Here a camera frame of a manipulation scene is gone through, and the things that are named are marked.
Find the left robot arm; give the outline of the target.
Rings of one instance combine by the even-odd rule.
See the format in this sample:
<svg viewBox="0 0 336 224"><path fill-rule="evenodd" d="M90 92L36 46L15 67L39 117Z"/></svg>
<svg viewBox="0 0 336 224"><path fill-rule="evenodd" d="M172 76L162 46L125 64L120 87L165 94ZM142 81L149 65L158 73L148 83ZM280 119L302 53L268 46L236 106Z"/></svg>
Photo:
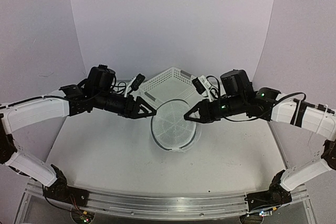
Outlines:
<svg viewBox="0 0 336 224"><path fill-rule="evenodd" d="M89 192L68 184L59 167L46 162L63 121L94 109L126 119L154 116L156 110L134 97L145 77L138 74L123 87L105 65L91 68L78 84L69 84L44 95L1 105L1 164L39 182L43 196L85 206Z"/></svg>

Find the white mesh laundry bag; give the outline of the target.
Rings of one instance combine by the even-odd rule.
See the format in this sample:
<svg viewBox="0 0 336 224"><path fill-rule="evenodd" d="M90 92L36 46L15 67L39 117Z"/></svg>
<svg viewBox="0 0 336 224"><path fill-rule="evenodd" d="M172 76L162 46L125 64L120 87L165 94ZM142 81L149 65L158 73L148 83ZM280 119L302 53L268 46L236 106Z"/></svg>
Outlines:
<svg viewBox="0 0 336 224"><path fill-rule="evenodd" d="M151 118L151 134L154 142L167 152L187 152L201 137L201 126L184 119L191 109L181 99L169 100L161 104L156 115Z"/></svg>

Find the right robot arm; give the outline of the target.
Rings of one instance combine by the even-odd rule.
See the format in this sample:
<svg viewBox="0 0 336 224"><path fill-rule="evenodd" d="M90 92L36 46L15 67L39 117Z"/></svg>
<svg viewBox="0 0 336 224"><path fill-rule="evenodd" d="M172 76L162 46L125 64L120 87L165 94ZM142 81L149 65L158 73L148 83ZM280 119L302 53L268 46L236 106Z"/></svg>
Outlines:
<svg viewBox="0 0 336 224"><path fill-rule="evenodd" d="M210 76L196 77L192 84L203 100L184 114L184 119L209 124L245 114L247 121L264 120L288 124L325 138L321 155L298 167L281 170L267 190L248 193L249 212L268 210L292 201L298 186L326 172L335 170L335 110L306 101L306 94L283 94L272 88L255 90L245 70L224 73L213 86Z"/></svg>

